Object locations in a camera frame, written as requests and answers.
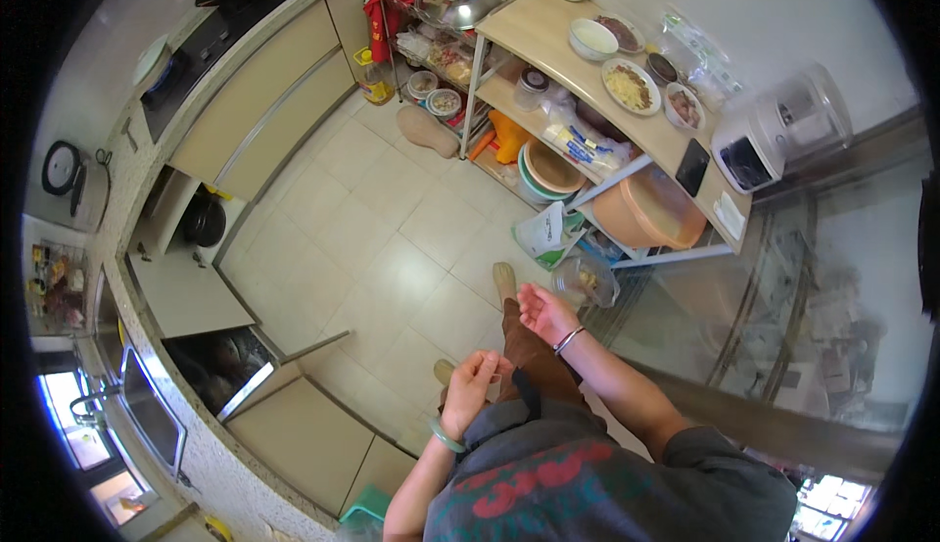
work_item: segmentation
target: spice jar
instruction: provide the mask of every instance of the spice jar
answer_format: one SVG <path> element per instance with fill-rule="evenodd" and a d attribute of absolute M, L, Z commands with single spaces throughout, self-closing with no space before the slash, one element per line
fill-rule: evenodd
<path fill-rule="evenodd" d="M 523 112 L 533 112 L 539 107 L 548 90 L 548 76 L 531 66 L 523 70 L 512 92 L 512 101 Z"/>

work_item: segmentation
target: brown pants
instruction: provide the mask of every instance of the brown pants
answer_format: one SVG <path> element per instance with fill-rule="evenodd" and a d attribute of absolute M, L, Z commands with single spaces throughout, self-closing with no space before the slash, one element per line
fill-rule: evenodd
<path fill-rule="evenodd" d="M 503 336 L 506 337 L 503 356 L 528 374 L 532 385 L 539 390 L 542 397 L 575 406 L 584 406 L 585 409 L 590 410 L 584 395 L 581 395 L 578 386 L 574 383 L 574 377 L 561 360 L 558 360 L 552 348 L 519 321 L 518 301 L 503 301 Z M 508 377 L 505 377 L 499 387 L 499 396 L 496 397 L 495 403 L 520 397 L 519 390 Z M 441 391 L 441 407 L 438 407 L 438 411 L 444 409 L 446 400 L 447 388 L 444 388 Z"/>

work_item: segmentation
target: cooking oil bottle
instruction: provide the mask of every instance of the cooking oil bottle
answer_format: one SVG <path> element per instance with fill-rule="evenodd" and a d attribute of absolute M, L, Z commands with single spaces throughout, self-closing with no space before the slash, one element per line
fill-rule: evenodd
<path fill-rule="evenodd" d="M 359 65 L 355 71 L 355 79 L 359 82 L 359 89 L 366 100 L 373 105 L 381 106 L 393 98 L 395 90 L 389 84 L 392 74 L 392 65 L 387 61 L 375 63 L 372 61 L 372 51 L 369 47 L 359 50 L 352 58 Z"/>

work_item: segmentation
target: silver bracelet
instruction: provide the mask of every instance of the silver bracelet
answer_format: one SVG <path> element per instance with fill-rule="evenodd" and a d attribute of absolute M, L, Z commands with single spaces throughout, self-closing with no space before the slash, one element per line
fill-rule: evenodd
<path fill-rule="evenodd" d="M 572 330 L 571 333 L 569 333 L 567 336 L 562 338 L 561 342 L 554 345 L 552 347 L 552 350 L 555 351 L 555 356 L 561 356 L 561 351 L 564 350 L 564 348 L 570 344 L 571 340 L 574 340 L 574 337 L 577 336 L 582 330 L 584 330 L 584 328 L 585 328 L 584 326 L 578 326 L 577 328 Z"/>

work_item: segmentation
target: white bag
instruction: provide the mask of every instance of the white bag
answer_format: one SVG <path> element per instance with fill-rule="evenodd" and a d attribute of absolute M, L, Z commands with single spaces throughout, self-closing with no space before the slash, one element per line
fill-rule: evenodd
<path fill-rule="evenodd" d="M 548 270 L 558 266 L 585 233 L 585 230 L 571 232 L 584 221 L 584 216 L 580 213 L 565 216 L 564 211 L 562 202 L 554 202 L 538 216 L 512 226 L 512 237 L 519 246 Z"/>

